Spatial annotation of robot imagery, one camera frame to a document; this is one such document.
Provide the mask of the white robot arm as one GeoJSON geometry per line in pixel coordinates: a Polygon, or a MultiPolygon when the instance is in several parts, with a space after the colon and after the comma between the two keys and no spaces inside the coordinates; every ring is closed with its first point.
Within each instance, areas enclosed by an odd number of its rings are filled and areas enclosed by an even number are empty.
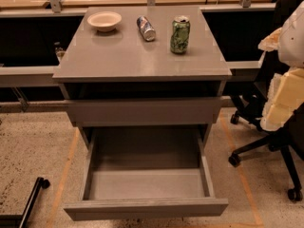
{"type": "Polygon", "coordinates": [[[271,80],[260,120],[263,130],[277,131],[304,103],[304,2],[281,28],[265,37],[258,48],[268,52],[276,50],[278,60],[289,67],[287,72],[276,73],[271,80]]]}

